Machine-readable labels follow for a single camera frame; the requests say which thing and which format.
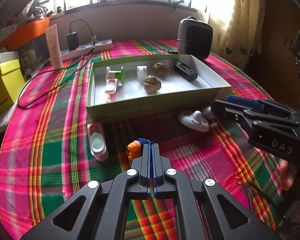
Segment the yellow curtain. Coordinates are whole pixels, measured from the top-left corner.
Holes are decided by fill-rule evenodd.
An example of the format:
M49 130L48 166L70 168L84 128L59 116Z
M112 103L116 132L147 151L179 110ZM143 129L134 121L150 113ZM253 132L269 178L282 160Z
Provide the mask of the yellow curtain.
M240 69L261 53L266 0L210 0L211 52Z

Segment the human hand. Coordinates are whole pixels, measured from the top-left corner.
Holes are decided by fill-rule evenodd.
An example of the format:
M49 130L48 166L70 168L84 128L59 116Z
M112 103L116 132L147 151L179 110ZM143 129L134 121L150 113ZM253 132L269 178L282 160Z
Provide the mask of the human hand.
M283 190L289 190L294 182L295 174L289 170L289 163L286 160L280 159L280 186Z

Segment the striped tablecloth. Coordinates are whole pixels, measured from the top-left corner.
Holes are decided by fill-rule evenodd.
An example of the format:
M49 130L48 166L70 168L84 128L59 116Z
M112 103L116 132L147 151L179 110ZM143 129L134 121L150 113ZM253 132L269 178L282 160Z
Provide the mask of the striped tablecloth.
M161 54L176 46L175 40L115 42L113 49L95 53L66 85L28 110L15 110L0 153L0 218L13 239L20 239L88 181L107 181L129 169L126 146L138 137L159 143L161 155L190 178L214 178L247 208L250 194L255 214L275 228L268 204L256 192L247 192L246 182L252 181L278 202L278 159L250 146L235 123L219 123L201 133L181 125L174 112L113 123L104 125L109 160L97 163L90 154L86 98L92 62ZM64 66L71 63L67 60ZM269 98L242 71L220 58L211 55L205 63L232 85L232 94ZM81 65L41 75L31 82L21 102L60 84ZM177 239L172 201L132 201L125 238Z

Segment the power strip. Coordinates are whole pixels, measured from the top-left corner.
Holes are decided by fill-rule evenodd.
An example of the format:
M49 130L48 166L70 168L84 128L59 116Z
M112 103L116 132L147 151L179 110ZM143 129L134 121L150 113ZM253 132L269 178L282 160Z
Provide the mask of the power strip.
M80 45L77 49L74 50L66 49L61 52L61 58L62 60L66 60L74 57L79 57L87 54L92 48L93 48L93 44L85 44L85 45ZM101 50L112 49L112 48L113 48L112 40L105 40L105 41L99 41L96 44L96 48L94 49L94 51L101 51Z

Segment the silver screw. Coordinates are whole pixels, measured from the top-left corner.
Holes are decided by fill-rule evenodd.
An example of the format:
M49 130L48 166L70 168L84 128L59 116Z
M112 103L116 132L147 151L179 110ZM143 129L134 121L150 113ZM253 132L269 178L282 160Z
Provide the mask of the silver screw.
M130 170L127 170L127 174L129 176L134 176L137 174L137 171L135 169L130 169Z
M175 175L177 173L177 171L175 169L167 169L166 173L168 175L173 176L173 175Z
M214 185L216 184L216 182L215 182L213 179L206 179L206 180L204 181L204 183L205 183L207 186L209 186L209 187L212 187L212 186L214 186Z
M92 180L88 182L88 187L89 188L96 188L99 186L99 182L97 182L96 180Z

